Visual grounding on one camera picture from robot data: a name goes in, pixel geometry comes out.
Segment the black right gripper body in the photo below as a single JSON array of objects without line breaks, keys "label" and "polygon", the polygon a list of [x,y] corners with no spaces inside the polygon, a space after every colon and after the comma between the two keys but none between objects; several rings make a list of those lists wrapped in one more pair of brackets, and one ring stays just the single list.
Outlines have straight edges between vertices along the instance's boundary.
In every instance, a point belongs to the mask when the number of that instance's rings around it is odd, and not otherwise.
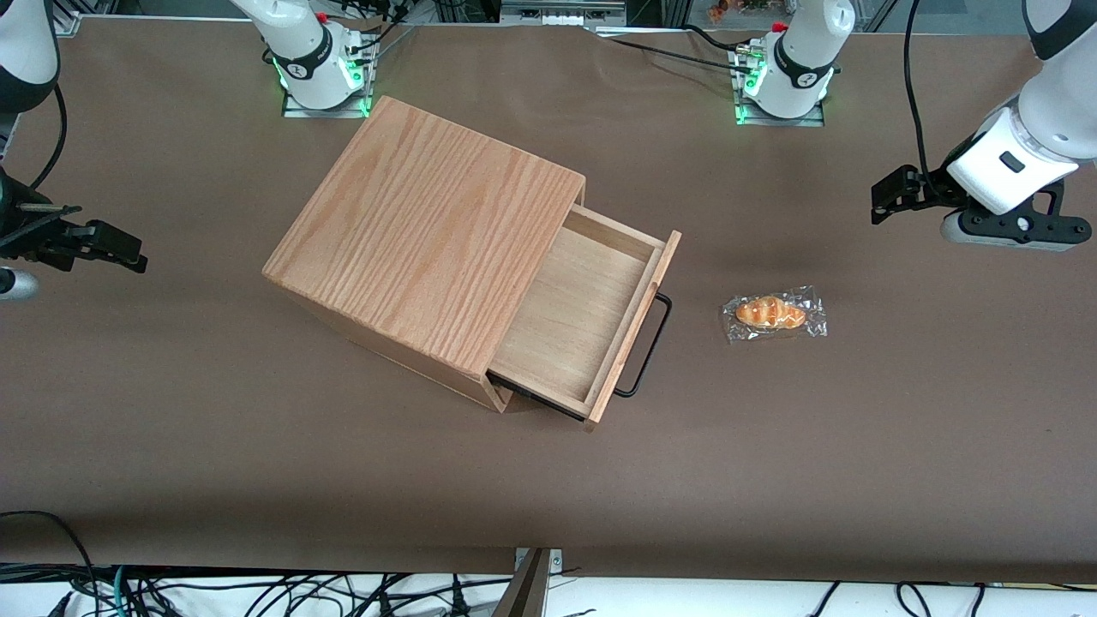
[{"label": "black right gripper body", "polygon": [[66,216],[81,211],[79,206],[54,204],[1,171],[1,258],[30,261],[47,243],[63,238],[71,226]]}]

